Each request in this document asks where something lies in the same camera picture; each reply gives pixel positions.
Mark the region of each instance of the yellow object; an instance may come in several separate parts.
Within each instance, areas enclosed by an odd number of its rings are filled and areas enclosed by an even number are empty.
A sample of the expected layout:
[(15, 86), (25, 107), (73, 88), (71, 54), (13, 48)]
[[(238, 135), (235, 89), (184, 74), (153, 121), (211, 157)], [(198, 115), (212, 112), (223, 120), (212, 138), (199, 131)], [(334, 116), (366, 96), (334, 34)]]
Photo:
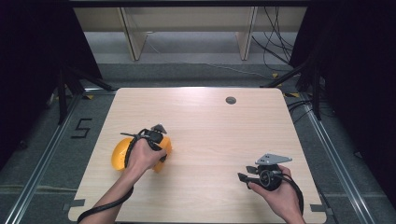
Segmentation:
[[(113, 155), (111, 156), (111, 165), (114, 169), (118, 171), (123, 171), (125, 169), (125, 156), (128, 150), (128, 146), (132, 142), (132, 137), (127, 137), (122, 139), (114, 148)], [(166, 157), (168, 158), (172, 152), (172, 144), (169, 137), (164, 136), (161, 143), (158, 145), (160, 148), (166, 150)], [(160, 172), (163, 168), (163, 162), (158, 161), (157, 164), (152, 168), (155, 172)]]

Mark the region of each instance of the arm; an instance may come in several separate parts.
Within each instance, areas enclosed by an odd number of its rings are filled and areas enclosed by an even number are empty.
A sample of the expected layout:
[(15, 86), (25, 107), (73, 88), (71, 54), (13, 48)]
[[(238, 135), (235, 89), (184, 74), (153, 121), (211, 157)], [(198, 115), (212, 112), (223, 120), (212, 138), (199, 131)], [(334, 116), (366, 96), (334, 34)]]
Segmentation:
[[(279, 168), (283, 174), (291, 176), (289, 168), (281, 165), (279, 165)], [(286, 181), (282, 181), (282, 184), (279, 186), (279, 188), (274, 191), (268, 191), (251, 182), (248, 183), (248, 186), (254, 192), (261, 195), (264, 200), (268, 202), (275, 214), (283, 218), (287, 223), (305, 223), (300, 212), (297, 194), (293, 187)]]
[[(134, 145), (134, 149), (129, 157), (128, 167), (124, 170), (120, 178), (114, 185), (105, 193), (105, 195), (95, 204), (94, 207), (112, 203), (124, 196), (139, 180), (139, 178), (157, 161), (166, 154), (165, 150), (154, 151), (149, 146), (146, 139), (140, 139)], [(121, 205), (107, 209), (103, 212), (93, 214), (85, 217), (80, 222), (87, 223), (114, 223), (117, 214), (121, 209)]]

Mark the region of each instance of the wooden table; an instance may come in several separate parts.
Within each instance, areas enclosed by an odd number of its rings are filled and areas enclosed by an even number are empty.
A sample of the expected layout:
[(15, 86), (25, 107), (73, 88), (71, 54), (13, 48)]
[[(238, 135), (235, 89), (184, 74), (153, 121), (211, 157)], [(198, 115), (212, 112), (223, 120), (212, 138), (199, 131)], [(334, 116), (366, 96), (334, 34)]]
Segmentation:
[[(226, 98), (236, 103), (230, 105)], [(91, 208), (120, 172), (110, 158), (125, 136), (161, 123), (173, 152), (160, 173), (147, 171), (134, 186), (117, 221), (181, 223), (279, 223), (267, 202), (248, 190), (237, 173), (265, 153), (292, 157), (285, 163), (304, 194), (307, 223), (323, 223), (325, 213), (312, 175), (278, 89), (120, 89), (108, 112), (75, 200), (71, 220)]]

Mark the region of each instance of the gray carpet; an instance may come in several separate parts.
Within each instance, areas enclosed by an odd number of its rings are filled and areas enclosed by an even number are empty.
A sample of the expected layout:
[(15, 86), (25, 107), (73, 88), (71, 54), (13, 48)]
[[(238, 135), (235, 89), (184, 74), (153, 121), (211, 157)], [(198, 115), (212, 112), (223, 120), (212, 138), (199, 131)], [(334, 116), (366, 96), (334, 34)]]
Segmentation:
[[(238, 86), (259, 88), (271, 81), (268, 78), (272, 78), (273, 73), (284, 74), (261, 64), (227, 66), (245, 72), (262, 74), (263, 77), (207, 64), (100, 64), (100, 69), (104, 81), (114, 87)], [(289, 68), (277, 65), (276, 69)], [(297, 79), (298, 77), (292, 78), (279, 88), (285, 93), (296, 92), (294, 85)], [(87, 87), (93, 86), (91, 83), (83, 83)], [(83, 99), (79, 102), (61, 144), (56, 148), (21, 223), (72, 223), (67, 218), (67, 211), (63, 211), (63, 206), (74, 199), (113, 98), (114, 95), (111, 94), (98, 94), (94, 95), (91, 100)], [(285, 97), (287, 104), (300, 100), (301, 98)], [(323, 103), (321, 108), (322, 122), (355, 184), (375, 215), (377, 223), (394, 223), (395, 210), (363, 160), (353, 155), (353, 143), (342, 124), (334, 116), (329, 105)], [(296, 122), (295, 129), (312, 175), (324, 192), (325, 198), (322, 197), (322, 200), (329, 201), (339, 223), (360, 223), (318, 135), (305, 114), (304, 107), (297, 107), (291, 117)], [(26, 139), (28, 148), (16, 151), (0, 172), (0, 221), (5, 221), (22, 186), (35, 169), (57, 127), (58, 118), (59, 107), (55, 101), (48, 110), (43, 111), (40, 120), (30, 132)], [(84, 134), (83, 131), (76, 131), (81, 119), (91, 119), (81, 122), (81, 126), (90, 128), (87, 137), (72, 138), (72, 136)], [(335, 223), (333, 216), (328, 216), (326, 223)]]

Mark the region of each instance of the floor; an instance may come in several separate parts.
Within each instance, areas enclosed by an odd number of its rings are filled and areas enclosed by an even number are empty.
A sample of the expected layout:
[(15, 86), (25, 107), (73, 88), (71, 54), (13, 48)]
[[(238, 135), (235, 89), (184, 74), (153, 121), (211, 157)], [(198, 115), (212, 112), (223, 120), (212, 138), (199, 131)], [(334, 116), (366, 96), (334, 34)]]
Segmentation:
[[(150, 33), (137, 62), (130, 60), (123, 33), (86, 36), (104, 81), (117, 87), (258, 88), (291, 69), (270, 53), (263, 54), (255, 42), (248, 60), (241, 61), (232, 33)], [(266, 45), (264, 33), (254, 36)], [(282, 34), (290, 44), (295, 36)], [(288, 59), (282, 48), (273, 44), (268, 48)], [(278, 87), (286, 93), (288, 105), (309, 98), (309, 92), (295, 94), (297, 79), (291, 78)], [(97, 89), (91, 83), (84, 85), (87, 90)], [(16, 223), (73, 223), (68, 220), (67, 208), (114, 98), (113, 93), (102, 91), (90, 94), (93, 97), (69, 99), (71, 115), (64, 126), (58, 125), (59, 107), (54, 99), (25, 140), (28, 147), (16, 151), (0, 172), (0, 221), (7, 222), (8, 214), (19, 208), (14, 205), (23, 204), (22, 216)], [(395, 209), (364, 161), (354, 155), (353, 143), (325, 96), (320, 108), (322, 121), (312, 115), (310, 104), (295, 108), (291, 105), (290, 115), (323, 204), (328, 203), (326, 223), (395, 223)], [(76, 138), (83, 134), (76, 129), (79, 122), (90, 128), (85, 138)]]

